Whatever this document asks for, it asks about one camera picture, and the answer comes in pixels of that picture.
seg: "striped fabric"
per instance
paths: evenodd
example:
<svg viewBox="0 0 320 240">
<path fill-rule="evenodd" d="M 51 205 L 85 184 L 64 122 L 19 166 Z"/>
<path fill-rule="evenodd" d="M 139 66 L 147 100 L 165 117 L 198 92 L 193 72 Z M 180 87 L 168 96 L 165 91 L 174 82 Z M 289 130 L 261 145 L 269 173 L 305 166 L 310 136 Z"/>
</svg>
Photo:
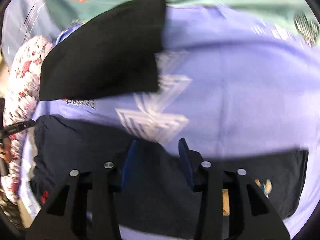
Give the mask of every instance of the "striped fabric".
<svg viewBox="0 0 320 240">
<path fill-rule="evenodd" d="M 44 0 L 12 0 L 4 14 L 1 48 L 9 70 L 26 41 L 41 35 L 53 42 L 61 31 L 50 18 Z"/>
</svg>

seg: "white graphic print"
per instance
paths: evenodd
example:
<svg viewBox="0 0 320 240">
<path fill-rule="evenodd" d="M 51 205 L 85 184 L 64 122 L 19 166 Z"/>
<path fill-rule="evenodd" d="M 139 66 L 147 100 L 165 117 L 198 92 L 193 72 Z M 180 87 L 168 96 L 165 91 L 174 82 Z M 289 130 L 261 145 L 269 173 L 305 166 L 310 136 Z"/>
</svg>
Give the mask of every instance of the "white graphic print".
<svg viewBox="0 0 320 240">
<path fill-rule="evenodd" d="M 258 35 L 260 35 L 260 34 L 262 34 L 262 33 L 266 34 L 266 32 L 264 31 L 264 29 L 260 28 L 259 25 L 255 25 L 255 26 L 253 26 L 253 27 L 251 26 L 250 28 L 251 28 L 251 30 L 252 30 L 255 34 L 258 34 Z"/>
<path fill-rule="evenodd" d="M 128 133 L 148 141 L 165 144 L 189 120 L 181 114 L 163 114 L 163 111 L 186 89 L 191 79 L 183 75 L 169 75 L 185 59 L 186 51 L 163 52 L 156 55 L 159 77 L 157 93 L 134 94 L 139 111 L 116 108 L 121 124 Z"/>
<path fill-rule="evenodd" d="M 291 34 L 286 29 L 282 28 L 278 24 L 275 24 L 275 28 L 275 30 L 271 29 L 271 32 L 276 39 L 282 39 L 284 41 L 288 38 L 292 39 Z"/>
<path fill-rule="evenodd" d="M 70 100 L 70 99 L 63 99 L 62 101 L 65 101 L 67 105 L 73 104 L 75 106 L 88 106 L 92 109 L 96 109 L 96 100 Z"/>
</svg>

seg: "folded cloth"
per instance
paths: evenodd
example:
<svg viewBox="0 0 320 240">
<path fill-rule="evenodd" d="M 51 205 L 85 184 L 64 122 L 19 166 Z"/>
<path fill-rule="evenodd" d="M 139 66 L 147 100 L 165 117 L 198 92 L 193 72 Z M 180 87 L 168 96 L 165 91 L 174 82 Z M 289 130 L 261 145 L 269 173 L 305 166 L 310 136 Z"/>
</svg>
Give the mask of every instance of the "folded cloth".
<svg viewBox="0 0 320 240">
<path fill-rule="evenodd" d="M 41 65 L 52 44 L 41 36 L 26 42 L 17 52 L 9 76 L 9 88 L 5 95 L 3 125 L 29 120 L 39 101 Z M 12 161 L 9 174 L 1 177 L 7 198 L 14 204 L 18 201 L 21 152 L 27 131 L 10 136 Z"/>
<path fill-rule="evenodd" d="M 165 11 L 165 0 L 129 1 L 74 31 L 44 60 L 40 100 L 156 92 Z"/>
<path fill-rule="evenodd" d="M 35 130 L 38 156 L 30 182 L 37 200 L 40 204 L 45 203 L 55 186 L 62 183 L 71 170 L 92 171 L 98 165 L 112 161 L 133 139 L 114 127 L 41 116 Z M 115 194 L 119 223 L 138 231 L 192 239 L 201 194 L 192 193 L 188 188 L 179 157 L 169 155 L 156 143 L 138 140 L 137 144 L 130 178 L 124 191 Z M 307 159 L 308 152 L 289 149 L 227 160 L 221 167 L 232 172 L 243 168 L 252 180 L 258 180 L 262 185 L 265 182 L 272 184 L 268 198 L 284 219 L 292 215 L 299 204 Z M 92 210 L 91 192 L 88 210 Z"/>
</svg>

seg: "clothing pile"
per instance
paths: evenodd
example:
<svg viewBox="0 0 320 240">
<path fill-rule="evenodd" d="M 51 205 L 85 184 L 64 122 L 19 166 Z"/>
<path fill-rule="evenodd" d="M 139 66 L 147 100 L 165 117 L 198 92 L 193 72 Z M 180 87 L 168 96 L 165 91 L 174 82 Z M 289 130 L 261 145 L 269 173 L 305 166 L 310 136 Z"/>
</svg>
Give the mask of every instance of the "clothing pile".
<svg viewBox="0 0 320 240">
<path fill-rule="evenodd" d="M 70 17 L 81 15 L 73 2 Z M 138 169 L 115 195 L 122 237 L 191 239 L 201 196 L 181 172 L 184 137 L 205 160 L 245 169 L 293 237 L 320 199 L 317 25 L 292 15 L 292 33 L 225 5 L 122 2 L 81 15 L 55 42 L 35 36 L 17 51 L 4 125 L 33 119 L 36 128 L 10 136 L 8 200 L 20 197 L 34 218 L 71 170 L 92 171 L 137 140 Z"/>
</svg>

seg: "black cloth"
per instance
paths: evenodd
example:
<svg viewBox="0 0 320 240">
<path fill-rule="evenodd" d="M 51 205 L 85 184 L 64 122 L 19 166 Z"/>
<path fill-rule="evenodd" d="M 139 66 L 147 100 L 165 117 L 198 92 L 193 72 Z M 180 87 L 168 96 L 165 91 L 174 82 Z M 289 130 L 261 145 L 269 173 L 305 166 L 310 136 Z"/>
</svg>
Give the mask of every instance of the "black cloth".
<svg viewBox="0 0 320 240">
<path fill-rule="evenodd" d="M 72 169 L 90 171 L 112 160 L 133 138 L 112 127 L 61 117 L 40 117 L 35 132 L 39 153 L 35 158 L 35 176 L 30 182 L 36 198 L 41 201 L 46 190 L 50 195 Z M 138 145 L 126 187 L 121 194 L 115 194 L 119 224 L 143 232 L 192 239 L 201 193 L 192 193 L 187 186 L 178 157 L 169 155 L 156 143 L 138 140 Z M 269 179 L 272 183 L 269 200 L 284 219 L 292 215 L 299 204 L 307 159 L 306 152 L 290 149 L 228 160 L 222 166 L 229 171 L 243 168 L 260 183 Z M 92 210 L 90 194 L 88 200 L 88 210 Z"/>
<path fill-rule="evenodd" d="M 3 128 L 4 98 L 0 98 L 0 129 Z"/>
<path fill-rule="evenodd" d="M 93 18 L 44 59 L 40 100 L 156 92 L 165 0 L 133 0 Z"/>
</svg>

